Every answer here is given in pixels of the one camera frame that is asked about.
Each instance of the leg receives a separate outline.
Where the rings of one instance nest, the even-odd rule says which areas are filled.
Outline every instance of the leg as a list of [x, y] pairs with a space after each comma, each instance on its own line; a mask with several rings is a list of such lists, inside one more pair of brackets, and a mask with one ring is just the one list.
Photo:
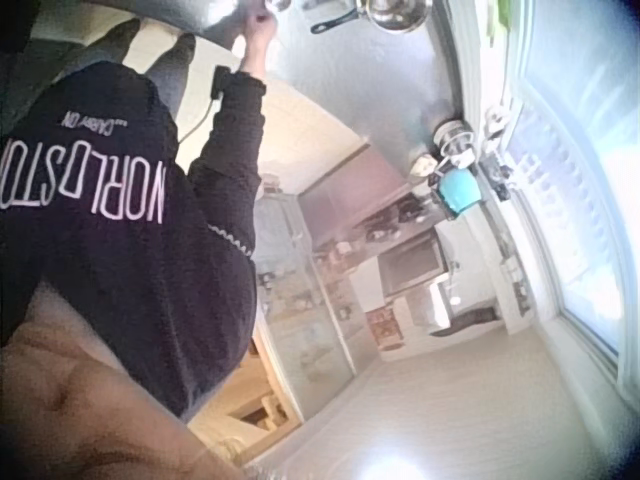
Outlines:
[[176, 118], [189, 78], [189, 65], [196, 51], [196, 38], [185, 33], [171, 50], [163, 53], [147, 70], [147, 77], [158, 87], [160, 100]]
[[104, 37], [83, 49], [64, 67], [60, 75], [58, 75], [58, 79], [94, 63], [102, 61], [122, 63], [138, 30], [140, 30], [140, 20], [137, 18], [116, 25]]

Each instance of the countertop item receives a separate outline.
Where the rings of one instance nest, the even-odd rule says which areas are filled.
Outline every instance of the countertop item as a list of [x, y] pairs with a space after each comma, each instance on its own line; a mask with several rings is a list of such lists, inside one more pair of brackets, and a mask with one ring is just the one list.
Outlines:
[[311, 33], [323, 33], [360, 17], [368, 18], [385, 32], [408, 33], [425, 22], [431, 6], [432, 0], [356, 0], [356, 7], [349, 13], [317, 23]]

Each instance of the kitchen appliance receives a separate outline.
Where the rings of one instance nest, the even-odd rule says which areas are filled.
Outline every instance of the kitchen appliance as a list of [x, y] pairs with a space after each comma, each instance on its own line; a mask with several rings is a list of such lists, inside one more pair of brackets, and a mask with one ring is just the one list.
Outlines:
[[378, 257], [385, 298], [422, 283], [446, 278], [448, 266], [434, 228], [417, 235]]
[[444, 123], [433, 136], [443, 162], [450, 161], [457, 168], [467, 168], [475, 161], [474, 139], [471, 128], [460, 120]]
[[425, 22], [432, 4], [433, 0], [356, 0], [349, 13], [312, 26], [311, 33], [324, 33], [360, 17], [367, 17], [385, 32], [407, 33]]
[[453, 169], [440, 179], [438, 193], [456, 214], [482, 200], [478, 181], [468, 169]]

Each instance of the frying pan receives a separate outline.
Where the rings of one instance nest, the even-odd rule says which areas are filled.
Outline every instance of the frying pan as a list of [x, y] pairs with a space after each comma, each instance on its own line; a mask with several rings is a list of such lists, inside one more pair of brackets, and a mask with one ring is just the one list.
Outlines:
[[356, 0], [349, 13], [312, 26], [311, 33], [324, 33], [360, 17], [367, 17], [385, 32], [407, 33], [424, 23], [432, 4], [433, 0]]

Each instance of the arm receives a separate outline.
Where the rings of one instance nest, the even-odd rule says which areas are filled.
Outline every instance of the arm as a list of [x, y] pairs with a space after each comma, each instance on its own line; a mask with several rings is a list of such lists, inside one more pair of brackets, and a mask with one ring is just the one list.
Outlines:
[[246, 15], [245, 57], [225, 89], [214, 129], [188, 176], [209, 227], [230, 235], [226, 238], [238, 241], [248, 254], [255, 246], [253, 204], [260, 185], [265, 58], [276, 21], [263, 5], [250, 6]]

